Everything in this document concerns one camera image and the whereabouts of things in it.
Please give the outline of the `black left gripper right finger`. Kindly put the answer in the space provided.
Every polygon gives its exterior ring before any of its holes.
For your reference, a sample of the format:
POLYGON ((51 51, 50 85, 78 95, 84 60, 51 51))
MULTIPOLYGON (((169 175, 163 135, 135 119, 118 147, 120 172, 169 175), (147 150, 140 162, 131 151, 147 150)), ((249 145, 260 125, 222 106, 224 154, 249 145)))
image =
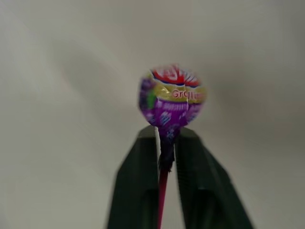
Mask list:
POLYGON ((185 229, 254 229, 226 170, 195 131, 181 129, 175 161, 185 229))

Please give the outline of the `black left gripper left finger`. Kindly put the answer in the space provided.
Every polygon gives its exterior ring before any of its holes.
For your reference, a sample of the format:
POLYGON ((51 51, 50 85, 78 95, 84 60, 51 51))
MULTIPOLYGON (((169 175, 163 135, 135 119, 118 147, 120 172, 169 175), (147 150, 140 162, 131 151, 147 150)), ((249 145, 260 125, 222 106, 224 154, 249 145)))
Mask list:
POLYGON ((155 130, 147 126, 118 169, 105 229, 157 229, 158 193, 155 130))

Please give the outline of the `purple grape lollipop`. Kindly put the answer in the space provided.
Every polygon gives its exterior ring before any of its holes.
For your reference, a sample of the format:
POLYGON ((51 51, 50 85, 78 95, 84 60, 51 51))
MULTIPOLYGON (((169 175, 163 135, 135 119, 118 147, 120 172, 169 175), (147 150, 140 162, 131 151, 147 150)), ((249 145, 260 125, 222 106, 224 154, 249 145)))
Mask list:
POLYGON ((198 116, 206 95, 206 89, 196 74, 177 64, 152 68, 141 80, 138 106, 147 122, 158 129, 160 139, 157 229, 162 225, 175 140, 181 128, 198 116))

